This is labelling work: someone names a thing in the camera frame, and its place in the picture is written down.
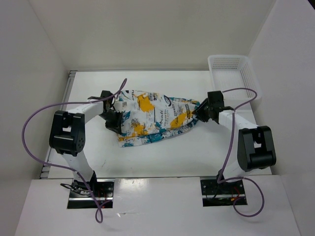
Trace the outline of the patterned white teal yellow shorts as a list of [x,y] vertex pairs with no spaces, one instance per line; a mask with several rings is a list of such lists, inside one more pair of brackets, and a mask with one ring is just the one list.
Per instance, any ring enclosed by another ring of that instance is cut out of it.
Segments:
[[198,122],[194,111],[198,100],[170,97],[162,93],[123,90],[115,101],[126,101],[122,111],[119,146],[135,147],[156,143],[190,131]]

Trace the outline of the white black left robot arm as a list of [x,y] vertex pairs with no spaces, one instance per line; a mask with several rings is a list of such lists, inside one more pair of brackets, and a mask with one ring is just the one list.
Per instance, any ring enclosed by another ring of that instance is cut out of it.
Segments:
[[99,97],[91,96],[88,102],[68,111],[56,111],[53,118],[49,145],[67,162],[73,172],[74,189],[80,188],[86,196],[98,191],[95,171],[89,166],[84,154],[86,143],[85,124],[99,116],[105,127],[117,134],[122,133],[123,113],[114,108],[116,95],[103,90]]

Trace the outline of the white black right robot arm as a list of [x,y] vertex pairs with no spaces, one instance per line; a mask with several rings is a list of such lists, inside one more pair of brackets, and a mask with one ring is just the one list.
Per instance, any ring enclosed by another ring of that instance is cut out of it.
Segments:
[[229,192],[233,182],[246,179],[253,170],[274,166],[277,160],[271,128],[259,126],[237,114],[239,108],[257,98],[255,90],[248,88],[247,91],[254,97],[234,108],[225,105],[224,91],[210,91],[195,110],[199,121],[212,120],[231,133],[227,155],[216,181],[216,188],[221,193]]

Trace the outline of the white plastic mesh basket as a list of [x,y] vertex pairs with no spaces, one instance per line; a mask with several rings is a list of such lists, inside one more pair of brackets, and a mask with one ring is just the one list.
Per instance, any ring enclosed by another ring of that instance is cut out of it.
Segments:
[[211,55],[208,57],[208,66],[214,90],[245,88],[245,90],[228,92],[226,98],[247,100],[256,95],[256,100],[261,99],[262,92],[251,61],[247,56]]

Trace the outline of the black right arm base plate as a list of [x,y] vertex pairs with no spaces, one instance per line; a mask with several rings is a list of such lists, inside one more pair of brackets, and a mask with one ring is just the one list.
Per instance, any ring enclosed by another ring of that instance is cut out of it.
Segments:
[[243,182],[238,180],[231,183],[218,184],[216,177],[200,179],[203,207],[222,207],[247,205]]

